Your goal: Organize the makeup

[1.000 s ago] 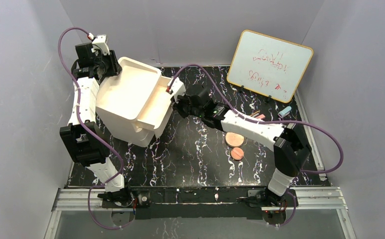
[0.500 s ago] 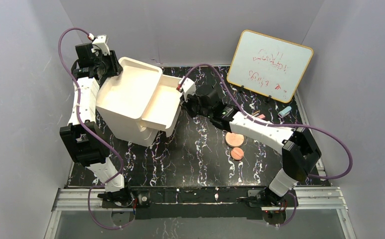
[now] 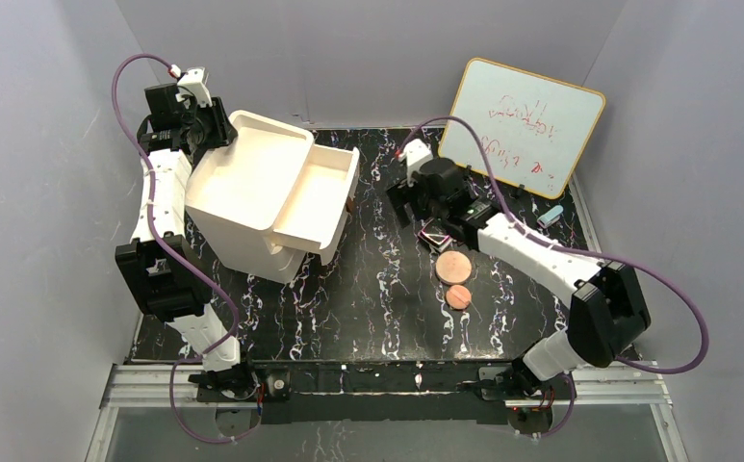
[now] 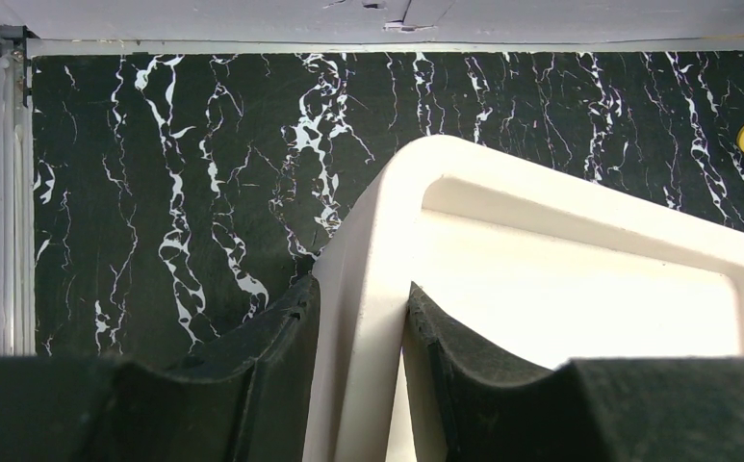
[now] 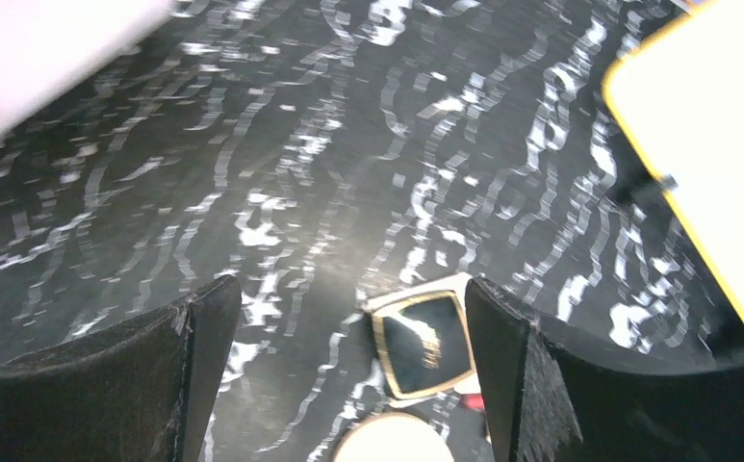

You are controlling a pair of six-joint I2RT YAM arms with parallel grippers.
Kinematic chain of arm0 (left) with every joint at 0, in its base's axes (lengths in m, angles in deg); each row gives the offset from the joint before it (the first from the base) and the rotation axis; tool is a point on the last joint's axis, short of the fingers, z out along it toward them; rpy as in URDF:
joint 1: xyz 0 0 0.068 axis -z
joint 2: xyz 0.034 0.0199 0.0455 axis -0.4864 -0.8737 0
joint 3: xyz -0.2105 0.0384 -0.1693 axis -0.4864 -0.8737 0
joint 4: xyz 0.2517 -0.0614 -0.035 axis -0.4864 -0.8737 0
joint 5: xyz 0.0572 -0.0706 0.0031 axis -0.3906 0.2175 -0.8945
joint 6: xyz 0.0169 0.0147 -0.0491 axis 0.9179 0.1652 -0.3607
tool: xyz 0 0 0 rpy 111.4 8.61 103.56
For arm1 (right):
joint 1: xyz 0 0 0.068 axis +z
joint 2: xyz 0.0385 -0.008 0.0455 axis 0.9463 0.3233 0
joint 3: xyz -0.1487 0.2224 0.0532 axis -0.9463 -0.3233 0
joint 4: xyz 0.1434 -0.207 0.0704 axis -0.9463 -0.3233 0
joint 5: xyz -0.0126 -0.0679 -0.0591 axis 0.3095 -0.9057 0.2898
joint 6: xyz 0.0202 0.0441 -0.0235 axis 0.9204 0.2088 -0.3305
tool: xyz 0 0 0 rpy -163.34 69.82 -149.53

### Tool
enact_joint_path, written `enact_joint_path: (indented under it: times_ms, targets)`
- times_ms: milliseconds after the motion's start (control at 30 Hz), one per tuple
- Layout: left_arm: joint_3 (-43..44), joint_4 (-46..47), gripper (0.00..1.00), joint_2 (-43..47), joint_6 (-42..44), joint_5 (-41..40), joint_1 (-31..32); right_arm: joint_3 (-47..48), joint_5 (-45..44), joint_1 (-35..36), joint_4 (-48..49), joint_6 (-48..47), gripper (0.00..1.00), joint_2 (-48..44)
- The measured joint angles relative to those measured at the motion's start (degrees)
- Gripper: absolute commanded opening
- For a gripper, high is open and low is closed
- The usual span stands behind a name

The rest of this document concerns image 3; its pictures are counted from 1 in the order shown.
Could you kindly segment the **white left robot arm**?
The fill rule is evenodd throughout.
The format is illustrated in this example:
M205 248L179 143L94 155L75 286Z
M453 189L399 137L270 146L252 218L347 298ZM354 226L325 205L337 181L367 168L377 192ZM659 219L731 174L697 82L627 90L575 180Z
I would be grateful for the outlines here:
M237 132L221 101L184 75L145 90L150 110L136 135L143 185L136 228L115 262L140 310L179 332L206 372L241 362L235 328L225 328L212 301L231 298L216 284L185 236L186 189L197 154L232 143Z

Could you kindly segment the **black square compact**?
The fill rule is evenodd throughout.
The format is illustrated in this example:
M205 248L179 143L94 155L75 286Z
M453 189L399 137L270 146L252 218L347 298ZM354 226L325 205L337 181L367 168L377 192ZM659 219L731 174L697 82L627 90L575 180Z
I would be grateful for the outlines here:
M446 251L453 244L451 235L443 228L441 222L434 218L424 222L417 237L427 248L439 253Z

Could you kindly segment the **white top drawer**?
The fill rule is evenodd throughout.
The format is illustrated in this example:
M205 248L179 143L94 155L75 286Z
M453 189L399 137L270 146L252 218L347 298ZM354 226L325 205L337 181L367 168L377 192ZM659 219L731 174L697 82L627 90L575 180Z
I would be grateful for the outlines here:
M317 254L329 264L353 207L360 150L315 144L272 234L286 247Z

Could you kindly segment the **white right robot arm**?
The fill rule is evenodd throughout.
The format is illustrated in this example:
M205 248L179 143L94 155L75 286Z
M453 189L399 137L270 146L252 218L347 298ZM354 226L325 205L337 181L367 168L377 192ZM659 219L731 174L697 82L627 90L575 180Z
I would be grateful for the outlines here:
M398 155L404 179L388 188L398 220L436 222L452 239L521 271L569 310L567 326L511 362L510 382L527 389L589 365L605 368L652 323L634 268L558 251L557 242L513 222L492 200L475 195L466 172L430 154Z

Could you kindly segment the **white three-drawer organizer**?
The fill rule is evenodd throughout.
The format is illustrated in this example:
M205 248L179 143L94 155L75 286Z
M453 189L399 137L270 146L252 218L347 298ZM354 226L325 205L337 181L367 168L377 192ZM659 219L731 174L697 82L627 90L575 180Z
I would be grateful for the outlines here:
M237 137L193 169L185 210L220 263L288 283L304 252L276 241L273 227L314 145L311 132L245 110L228 117Z

